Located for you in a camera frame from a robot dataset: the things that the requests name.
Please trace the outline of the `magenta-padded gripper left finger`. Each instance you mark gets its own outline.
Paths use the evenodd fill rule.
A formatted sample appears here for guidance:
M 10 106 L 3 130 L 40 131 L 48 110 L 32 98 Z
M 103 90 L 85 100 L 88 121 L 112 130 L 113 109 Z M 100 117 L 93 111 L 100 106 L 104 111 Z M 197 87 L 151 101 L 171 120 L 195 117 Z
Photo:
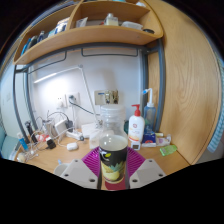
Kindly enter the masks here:
M 100 189 L 102 177 L 99 148 L 91 150 L 82 159 L 74 159 L 61 177 L 84 188 Z

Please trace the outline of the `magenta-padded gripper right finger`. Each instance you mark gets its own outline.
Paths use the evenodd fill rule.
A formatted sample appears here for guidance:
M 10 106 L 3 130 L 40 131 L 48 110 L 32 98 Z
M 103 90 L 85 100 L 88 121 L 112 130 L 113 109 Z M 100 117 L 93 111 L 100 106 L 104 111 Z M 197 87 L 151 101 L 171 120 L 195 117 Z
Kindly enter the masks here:
M 165 176 L 165 172 L 154 159 L 145 159 L 134 149 L 128 148 L 125 173 L 127 189 L 143 187 Z

